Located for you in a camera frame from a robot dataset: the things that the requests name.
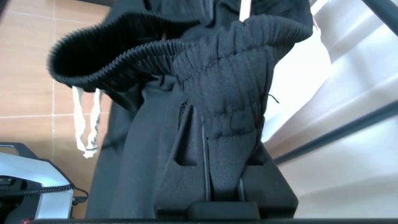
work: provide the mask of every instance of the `tiled floor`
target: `tiled floor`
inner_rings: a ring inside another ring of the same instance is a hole
[[[46,70],[51,46],[65,34],[102,21],[108,7],[75,0],[11,0],[0,20],[0,141],[23,142],[51,159],[74,183],[90,189],[96,159],[76,148],[72,91]],[[85,93],[89,113],[93,95]],[[98,144],[108,124],[110,99],[103,97]],[[86,115],[87,127],[89,116]],[[84,217],[85,204],[73,216]]]

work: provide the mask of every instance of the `clothing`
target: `clothing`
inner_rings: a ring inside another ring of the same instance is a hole
[[[244,23],[239,4],[119,0],[101,25],[55,46],[56,81],[114,100],[93,183],[109,179],[106,191],[91,189],[104,198],[90,199],[88,218],[154,218],[154,207],[180,208],[181,191],[202,200],[204,145],[213,200],[235,200],[246,162],[263,149],[275,64],[312,34],[307,0],[253,1]],[[110,161],[120,166],[100,168]]]

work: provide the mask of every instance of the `drawstring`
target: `drawstring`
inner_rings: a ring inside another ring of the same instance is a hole
[[[83,114],[83,107],[81,103],[81,96],[83,95],[83,89],[73,86],[73,119],[75,124],[75,139],[76,146],[79,150],[85,152],[84,157],[86,159],[91,158],[98,151],[98,146],[96,143],[96,138],[98,135],[98,125],[100,123],[101,116],[101,100],[103,95],[103,90],[96,89],[94,93],[94,106],[90,113],[90,128],[91,132],[88,135],[87,147],[83,144],[82,137],[86,129],[86,119]]]

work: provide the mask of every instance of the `white wall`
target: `white wall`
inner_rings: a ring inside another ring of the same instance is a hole
[[[266,143],[273,157],[398,99],[398,37],[362,1],[329,0],[315,19],[333,75]],[[280,169],[299,197],[296,217],[398,218],[398,118]]]

